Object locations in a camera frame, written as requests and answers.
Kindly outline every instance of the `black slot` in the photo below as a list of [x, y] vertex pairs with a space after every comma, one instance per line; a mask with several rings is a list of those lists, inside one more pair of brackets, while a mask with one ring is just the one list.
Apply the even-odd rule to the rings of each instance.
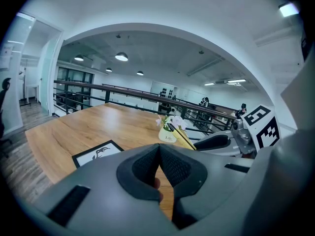
[[232, 164], [232, 163], [226, 164], [225, 167], [228, 169], [240, 171], [243, 173], [247, 173], [250, 170], [250, 167], [245, 167], [245, 166], [236, 165], [236, 164]]
[[75, 186], [48, 214], [48, 217], [59, 225], [66, 226], [89, 191], [90, 189], [84, 186]]

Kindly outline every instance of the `wooden floor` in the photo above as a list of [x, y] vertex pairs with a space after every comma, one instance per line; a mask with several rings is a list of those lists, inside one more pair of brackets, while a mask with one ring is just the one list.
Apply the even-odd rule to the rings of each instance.
[[[30, 148], [43, 171], [57, 183], [73, 171], [72, 156], [113, 140], [124, 150], [162, 143], [158, 138], [157, 115], [141, 110], [106, 103], [57, 118], [26, 131]], [[159, 167], [160, 203], [168, 218], [173, 211], [173, 188]]]
[[56, 117], [48, 116], [35, 100], [30, 100], [30, 103], [21, 107], [24, 127], [6, 137], [13, 144], [5, 143], [1, 147], [1, 151], [8, 153], [9, 158], [5, 158], [2, 153], [0, 166], [12, 192], [28, 202], [34, 202], [52, 182], [34, 158], [25, 131]]

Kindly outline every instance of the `wooden table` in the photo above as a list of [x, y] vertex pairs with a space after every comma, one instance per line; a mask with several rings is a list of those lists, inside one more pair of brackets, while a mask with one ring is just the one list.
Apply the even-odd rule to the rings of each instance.
[[[106, 103], [34, 127], [26, 131], [26, 137], [47, 177], [57, 183], [76, 169], [73, 155], [108, 140], [124, 150], [162, 143], [158, 138], [157, 118], [153, 113]], [[171, 219], [173, 188], [160, 167], [156, 177], [161, 181], [159, 191], [164, 195], [160, 207]]]

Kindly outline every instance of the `black picture frame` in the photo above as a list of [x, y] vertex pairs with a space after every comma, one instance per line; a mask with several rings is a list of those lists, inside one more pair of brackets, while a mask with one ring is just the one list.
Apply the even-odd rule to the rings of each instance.
[[77, 160], [78, 157], [81, 157], [81, 156], [83, 156], [83, 155], [85, 155], [85, 154], [88, 154], [88, 153], [90, 153], [90, 152], [92, 152], [92, 151], [94, 151], [94, 150], [96, 150], [96, 149], [98, 149], [98, 148], [101, 148], [101, 147], [103, 147], [103, 146], [105, 146], [105, 145], [107, 145], [107, 144], [112, 144], [112, 145], [114, 145], [118, 150], [124, 151], [123, 148], [120, 147], [120, 146], [119, 146], [117, 143], [115, 143], [113, 140], [109, 140], [109, 141], [107, 141], [107, 142], [105, 142], [105, 143], [102, 143], [102, 144], [97, 145], [97, 146], [95, 146], [95, 147], [93, 147], [93, 148], [90, 148], [90, 149], [88, 149], [88, 150], [86, 150], [86, 151], [84, 151], [84, 152], [81, 152], [81, 153], [79, 153], [79, 154], [73, 155], [73, 156], [72, 156], [72, 160], [73, 160], [73, 162], [74, 162], [75, 167], [76, 167], [77, 169], [80, 167], [80, 164], [79, 164], [79, 162], [78, 162], [78, 160]]

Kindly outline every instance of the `white table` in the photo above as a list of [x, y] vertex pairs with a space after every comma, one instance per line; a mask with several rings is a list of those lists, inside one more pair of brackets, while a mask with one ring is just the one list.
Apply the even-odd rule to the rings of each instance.
[[26, 100], [27, 103], [29, 103], [29, 89], [35, 89], [35, 98], [38, 103], [38, 84], [33, 84], [33, 85], [26, 85]]

